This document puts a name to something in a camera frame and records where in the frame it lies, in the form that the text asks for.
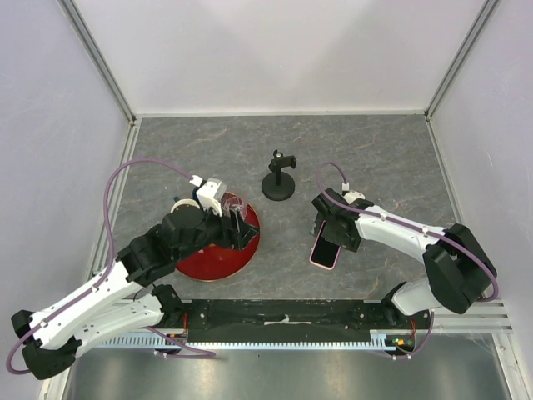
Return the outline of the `phone with pink case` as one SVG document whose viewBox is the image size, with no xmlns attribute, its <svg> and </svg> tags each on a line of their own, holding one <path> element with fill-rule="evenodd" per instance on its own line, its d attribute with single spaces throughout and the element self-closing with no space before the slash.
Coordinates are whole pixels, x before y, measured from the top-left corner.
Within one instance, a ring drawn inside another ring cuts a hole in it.
<svg viewBox="0 0 533 400">
<path fill-rule="evenodd" d="M 330 271 L 336 266 L 341 248 L 325 239 L 325 227 L 326 222 L 323 222 L 316 236 L 316 241 L 311 249 L 309 261 L 316 267 Z"/>
</svg>

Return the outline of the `black phone stand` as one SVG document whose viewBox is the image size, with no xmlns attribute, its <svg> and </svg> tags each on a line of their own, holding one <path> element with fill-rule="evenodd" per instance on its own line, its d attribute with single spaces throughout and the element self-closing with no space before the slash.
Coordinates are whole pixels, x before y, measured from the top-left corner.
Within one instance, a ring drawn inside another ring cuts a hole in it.
<svg viewBox="0 0 533 400">
<path fill-rule="evenodd" d="M 269 163 L 269 173 L 262 179 L 262 192 L 272 201 L 284 201 L 290 198 L 296 189 L 294 178 L 283 168 L 296 167 L 296 157 L 294 155 L 285 156 L 282 152 L 275 150 Z"/>
</svg>

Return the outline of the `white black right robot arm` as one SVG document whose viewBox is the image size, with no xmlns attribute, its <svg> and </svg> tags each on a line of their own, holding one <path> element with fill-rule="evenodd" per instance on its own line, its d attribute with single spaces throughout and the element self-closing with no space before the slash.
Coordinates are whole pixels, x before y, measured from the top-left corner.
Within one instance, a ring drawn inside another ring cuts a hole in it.
<svg viewBox="0 0 533 400">
<path fill-rule="evenodd" d="M 317 238 L 351 252 L 362 241 L 373 241 L 424 266 L 424 278 L 401 282 L 382 299 L 381 317 L 391 328 L 433 308 L 463 314 L 483 300 L 487 288 L 498 294 L 495 267 L 462 224 L 428 226 L 390 213 L 358 192 L 340 194 L 330 187 L 311 203 L 317 211 L 313 232 Z"/>
</svg>

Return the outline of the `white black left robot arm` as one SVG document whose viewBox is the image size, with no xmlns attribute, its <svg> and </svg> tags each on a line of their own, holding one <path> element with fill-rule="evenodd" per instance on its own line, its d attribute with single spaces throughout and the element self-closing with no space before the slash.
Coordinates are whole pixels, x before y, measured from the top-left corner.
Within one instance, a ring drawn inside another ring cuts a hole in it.
<svg viewBox="0 0 533 400">
<path fill-rule="evenodd" d="M 22 352 L 26 367 L 16 369 L 9 355 L 7 370 L 16 375 L 31 373 L 38 380 L 52 378 L 118 334 L 161 325 L 175 327 L 183 309 L 175 290 L 167 285 L 156 287 L 131 308 L 110 312 L 108 307 L 173 273 L 179 262 L 203 248 L 215 245 L 242 251 L 259 232 L 258 225 L 238 211 L 217 214 L 191 204 L 177 206 L 131 240 L 102 272 L 63 299 L 37 312 L 13 314 L 15 348 Z"/>
</svg>

